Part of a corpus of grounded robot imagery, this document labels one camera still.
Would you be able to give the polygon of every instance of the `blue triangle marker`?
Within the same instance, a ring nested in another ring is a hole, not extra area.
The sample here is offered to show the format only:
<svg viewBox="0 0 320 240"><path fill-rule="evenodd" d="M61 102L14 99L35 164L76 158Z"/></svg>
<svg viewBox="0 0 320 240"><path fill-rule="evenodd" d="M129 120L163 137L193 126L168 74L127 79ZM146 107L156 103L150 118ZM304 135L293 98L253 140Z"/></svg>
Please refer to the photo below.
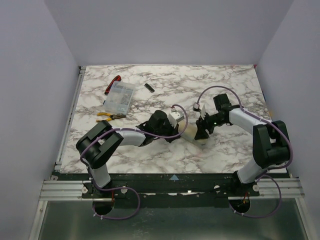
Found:
<svg viewBox="0 0 320 240"><path fill-rule="evenodd" d="M170 178L170 180L177 181L177 180L179 180L179 178L174 174L174 175Z"/></svg>

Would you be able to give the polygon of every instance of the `red handle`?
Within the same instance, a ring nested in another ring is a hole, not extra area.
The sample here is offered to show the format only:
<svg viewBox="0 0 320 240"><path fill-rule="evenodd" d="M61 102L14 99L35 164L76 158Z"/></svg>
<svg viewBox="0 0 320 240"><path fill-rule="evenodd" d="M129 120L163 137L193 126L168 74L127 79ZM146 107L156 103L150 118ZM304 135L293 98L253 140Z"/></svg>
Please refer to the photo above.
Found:
<svg viewBox="0 0 320 240"><path fill-rule="evenodd" d="M116 76L112 81L111 83L108 85L108 87L106 88L106 90L104 91L104 94L107 95L109 92L110 92L110 89L112 87L112 84L114 84L114 82L117 81L117 82L120 82L121 81L121 76L118 75Z"/></svg>

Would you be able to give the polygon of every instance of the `metal floor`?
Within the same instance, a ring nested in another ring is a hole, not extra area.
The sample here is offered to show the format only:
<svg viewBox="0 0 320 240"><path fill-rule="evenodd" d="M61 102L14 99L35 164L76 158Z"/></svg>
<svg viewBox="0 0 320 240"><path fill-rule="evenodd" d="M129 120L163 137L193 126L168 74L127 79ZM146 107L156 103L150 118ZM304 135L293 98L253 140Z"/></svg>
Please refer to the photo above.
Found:
<svg viewBox="0 0 320 240"><path fill-rule="evenodd" d="M254 199L248 213L262 215L276 206L276 199ZM125 216L133 209L116 209ZM89 201L48 202L41 240L306 240L295 199L284 199L272 217L250 219L229 208L141 209L128 220L93 217Z"/></svg>

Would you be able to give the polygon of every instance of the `small black object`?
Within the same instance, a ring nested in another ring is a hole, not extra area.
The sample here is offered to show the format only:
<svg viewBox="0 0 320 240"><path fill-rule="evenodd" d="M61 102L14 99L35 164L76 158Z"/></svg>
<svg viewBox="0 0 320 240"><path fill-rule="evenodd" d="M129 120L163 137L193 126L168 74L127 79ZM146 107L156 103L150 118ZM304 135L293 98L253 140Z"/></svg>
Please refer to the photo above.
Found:
<svg viewBox="0 0 320 240"><path fill-rule="evenodd" d="M224 108L231 107L231 103L226 93L219 94L213 98L216 110L219 112Z"/></svg>
<svg viewBox="0 0 320 240"><path fill-rule="evenodd" d="M164 111L156 110L149 118L148 121L141 123L140 125L136 126L138 129L160 136L174 136L177 135L178 132L178 125L173 127L168 120L168 116ZM173 137L173 138L166 138L165 140L171 143L173 140L180 138L180 136ZM143 147L145 145L150 144L155 139L154 136L145 135L144 142L140 145Z"/></svg>
<svg viewBox="0 0 320 240"><path fill-rule="evenodd" d="M155 90L152 88L152 86L150 86L148 83L146 83L144 86L145 86L151 93L154 93L154 92L155 92Z"/></svg>

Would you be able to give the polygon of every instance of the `marble surface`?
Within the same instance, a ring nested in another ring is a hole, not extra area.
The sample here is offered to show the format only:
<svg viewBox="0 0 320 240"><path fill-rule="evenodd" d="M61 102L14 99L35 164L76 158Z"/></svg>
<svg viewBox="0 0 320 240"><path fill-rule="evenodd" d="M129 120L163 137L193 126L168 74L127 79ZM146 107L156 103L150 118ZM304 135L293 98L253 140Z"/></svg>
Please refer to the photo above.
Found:
<svg viewBox="0 0 320 240"><path fill-rule="evenodd" d="M95 124L98 112L104 112L104 90L120 75L123 82L136 85L127 118L113 120L117 127L135 127L147 121L155 110L169 113L170 106L180 104L195 123L199 113L192 105L209 86L232 88L251 112L269 119L269 113L252 65L180 66L180 65L102 65L88 66L81 86L70 134L62 157L61 173L86 173L79 160L77 141ZM149 92L149 83L155 92ZM216 113L213 97L232 93L213 88L202 97L207 112ZM107 162L110 173L233 173L252 158L252 136L238 126L218 127L201 149L183 138L172 143L158 139L144 147L121 146Z"/></svg>

